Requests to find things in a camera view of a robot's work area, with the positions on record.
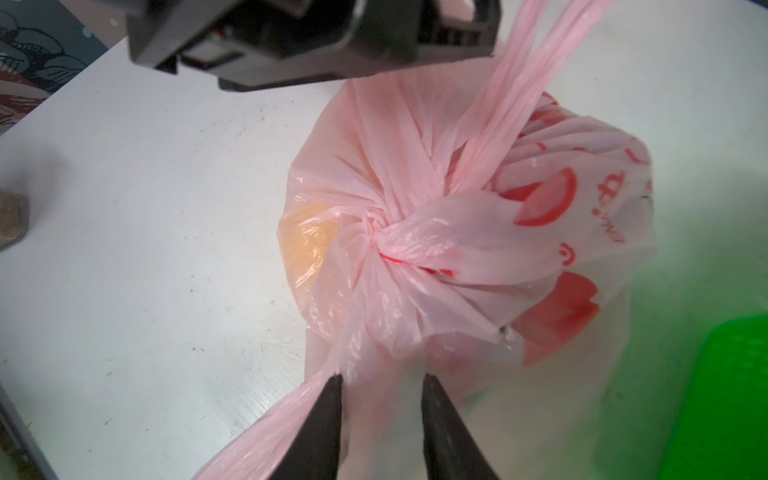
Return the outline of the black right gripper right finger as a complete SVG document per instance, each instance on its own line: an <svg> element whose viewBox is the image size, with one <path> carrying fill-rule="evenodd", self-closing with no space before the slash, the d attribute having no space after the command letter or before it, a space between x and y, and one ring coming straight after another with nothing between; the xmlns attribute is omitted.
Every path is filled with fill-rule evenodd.
<svg viewBox="0 0 768 480"><path fill-rule="evenodd" d="M498 480L439 379L422 384L423 457L429 480Z"/></svg>

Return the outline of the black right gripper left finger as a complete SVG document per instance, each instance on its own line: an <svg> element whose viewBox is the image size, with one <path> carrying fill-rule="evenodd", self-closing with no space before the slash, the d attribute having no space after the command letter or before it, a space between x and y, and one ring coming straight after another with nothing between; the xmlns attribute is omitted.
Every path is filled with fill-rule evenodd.
<svg viewBox="0 0 768 480"><path fill-rule="evenodd" d="M343 377L330 377L269 480L336 480L340 463Z"/></svg>

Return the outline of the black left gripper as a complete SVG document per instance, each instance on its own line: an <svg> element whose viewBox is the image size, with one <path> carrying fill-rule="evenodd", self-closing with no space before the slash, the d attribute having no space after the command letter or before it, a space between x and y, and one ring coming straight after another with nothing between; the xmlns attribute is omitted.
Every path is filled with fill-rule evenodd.
<svg viewBox="0 0 768 480"><path fill-rule="evenodd" d="M250 92L490 56L498 1L128 1L131 60Z"/></svg>

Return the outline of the pink plastic bag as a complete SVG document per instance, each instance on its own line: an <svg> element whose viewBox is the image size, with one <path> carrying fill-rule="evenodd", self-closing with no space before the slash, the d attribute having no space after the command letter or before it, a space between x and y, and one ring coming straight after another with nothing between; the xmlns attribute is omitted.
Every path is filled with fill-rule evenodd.
<svg viewBox="0 0 768 480"><path fill-rule="evenodd" d="M655 251L651 157L547 93L609 3L573 1L539 38L544 8L524 2L492 59L343 83L278 226L305 382L199 478L269 477L340 375L340 477L422 479L428 373L501 478L592 475L627 283Z"/></svg>

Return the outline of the green plastic basket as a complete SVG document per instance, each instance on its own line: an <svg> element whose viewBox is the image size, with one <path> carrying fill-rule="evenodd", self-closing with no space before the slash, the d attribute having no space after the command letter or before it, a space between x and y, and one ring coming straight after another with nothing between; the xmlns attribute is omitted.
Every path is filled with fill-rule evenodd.
<svg viewBox="0 0 768 480"><path fill-rule="evenodd" d="M727 321L707 337L659 477L767 477L765 315Z"/></svg>

